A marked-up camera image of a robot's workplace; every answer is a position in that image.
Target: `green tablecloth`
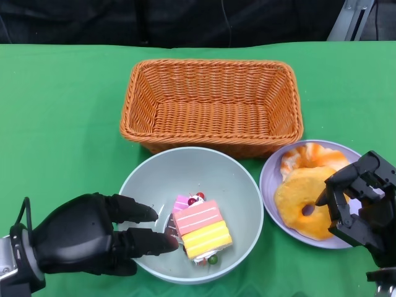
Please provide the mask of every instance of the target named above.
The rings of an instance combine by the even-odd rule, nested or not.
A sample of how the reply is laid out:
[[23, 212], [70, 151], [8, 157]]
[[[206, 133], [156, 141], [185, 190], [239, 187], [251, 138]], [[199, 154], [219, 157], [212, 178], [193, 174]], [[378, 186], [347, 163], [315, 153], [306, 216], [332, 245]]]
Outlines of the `green tablecloth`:
[[[116, 46], [0, 46], [0, 235], [22, 198], [37, 226], [57, 206], [88, 192], [119, 191], [150, 154], [118, 131], [133, 65], [152, 58], [276, 59], [296, 72], [305, 139], [376, 150], [396, 165], [396, 43], [290, 43], [245, 49]], [[241, 162], [256, 181], [263, 160]], [[372, 296], [362, 247], [303, 244], [265, 216], [259, 242], [227, 276], [205, 285], [135, 277], [48, 275], [35, 296]]]

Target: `pink frosting stripe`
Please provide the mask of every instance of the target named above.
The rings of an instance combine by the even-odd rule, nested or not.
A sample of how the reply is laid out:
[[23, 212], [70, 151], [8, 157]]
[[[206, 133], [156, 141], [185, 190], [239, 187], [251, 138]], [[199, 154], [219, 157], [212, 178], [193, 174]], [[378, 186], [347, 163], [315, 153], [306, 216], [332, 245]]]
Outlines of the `pink frosting stripe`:
[[175, 213], [173, 220], [179, 236], [183, 236], [222, 221], [223, 218], [216, 201], [211, 200]]
[[189, 198], [186, 196], [178, 195], [178, 197], [176, 198], [176, 201], [173, 204], [172, 213], [176, 213], [183, 209], [188, 208], [188, 199]]

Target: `gray bowl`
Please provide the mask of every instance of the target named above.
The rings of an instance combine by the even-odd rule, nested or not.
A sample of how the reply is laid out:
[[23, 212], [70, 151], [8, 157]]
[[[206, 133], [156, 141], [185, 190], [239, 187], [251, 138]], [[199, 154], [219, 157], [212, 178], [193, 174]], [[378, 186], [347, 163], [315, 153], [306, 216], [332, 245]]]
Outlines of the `gray bowl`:
[[[280, 174], [280, 164], [282, 162], [282, 156], [284, 153], [288, 152], [289, 150], [300, 147], [307, 142], [315, 142], [320, 144], [323, 147], [332, 149], [332, 150], [339, 150], [341, 151], [344, 156], [348, 159], [349, 162], [353, 163], [356, 162], [360, 154], [356, 153], [354, 150], [351, 150], [348, 147], [344, 147], [343, 145], [336, 144], [335, 142], [325, 141], [325, 140], [303, 140], [296, 142], [291, 145], [287, 145], [280, 150], [277, 150], [265, 163], [260, 176], [260, 191], [262, 194], [262, 200], [264, 202], [265, 209], [268, 211], [271, 218], [274, 222], [286, 233], [291, 235], [292, 237], [310, 244], [311, 246], [317, 246], [320, 248], [325, 249], [345, 249], [347, 247], [351, 247], [348, 243], [344, 242], [340, 238], [333, 236], [330, 239], [323, 240], [323, 241], [316, 241], [314, 239], [305, 237], [298, 233], [296, 230], [287, 227], [284, 223], [280, 214], [278, 213], [277, 206], [275, 205], [274, 195], [282, 183], [282, 175]], [[358, 199], [351, 199], [349, 201], [350, 212], [351, 213], [358, 213], [358, 210], [361, 208], [361, 203]]]
[[218, 253], [216, 265], [195, 266], [183, 249], [168, 254], [143, 256], [136, 262], [163, 280], [181, 284], [210, 282], [234, 269], [250, 253], [259, 239], [264, 208], [261, 194], [251, 175], [229, 156], [199, 147], [182, 147], [154, 155], [126, 179], [120, 194], [153, 207], [155, 223], [123, 223], [129, 227], [164, 232], [178, 194], [203, 192], [216, 200], [230, 230], [233, 245]]

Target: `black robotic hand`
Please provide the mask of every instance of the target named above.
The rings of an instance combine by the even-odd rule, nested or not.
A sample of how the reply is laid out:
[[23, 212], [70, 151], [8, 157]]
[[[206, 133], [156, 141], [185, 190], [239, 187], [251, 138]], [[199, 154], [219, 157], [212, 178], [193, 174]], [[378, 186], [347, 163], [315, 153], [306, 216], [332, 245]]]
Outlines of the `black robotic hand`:
[[33, 230], [38, 267], [44, 273], [134, 275], [137, 267], [131, 258], [174, 251], [178, 242], [151, 229], [114, 231], [112, 222], [157, 219], [152, 208], [129, 197], [99, 193], [77, 197], [58, 207]]
[[[366, 274], [378, 285], [376, 296], [396, 296], [396, 167], [370, 151], [325, 183], [316, 205], [329, 207], [329, 231], [352, 246], [367, 248], [381, 268]], [[361, 202], [358, 215], [350, 213], [344, 194]]]

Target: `metal robot arm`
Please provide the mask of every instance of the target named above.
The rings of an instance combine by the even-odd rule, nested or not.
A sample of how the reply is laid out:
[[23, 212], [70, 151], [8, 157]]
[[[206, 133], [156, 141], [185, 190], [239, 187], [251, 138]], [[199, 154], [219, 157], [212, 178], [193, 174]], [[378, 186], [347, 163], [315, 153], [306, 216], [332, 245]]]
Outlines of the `metal robot arm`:
[[[20, 222], [25, 209], [27, 227]], [[25, 198], [10, 235], [0, 239], [0, 296], [31, 296], [45, 287], [44, 273], [134, 275], [131, 258], [174, 251], [178, 242], [151, 229], [114, 231], [112, 223], [157, 219], [153, 209], [132, 198], [95, 193], [63, 204], [33, 230]]]
[[[378, 285], [376, 296], [396, 296], [395, 172], [394, 166], [370, 151], [331, 176], [316, 202], [329, 207], [329, 231], [352, 246], [366, 247], [381, 268], [366, 274], [369, 282]], [[344, 193], [361, 202], [359, 215], [350, 214]]]

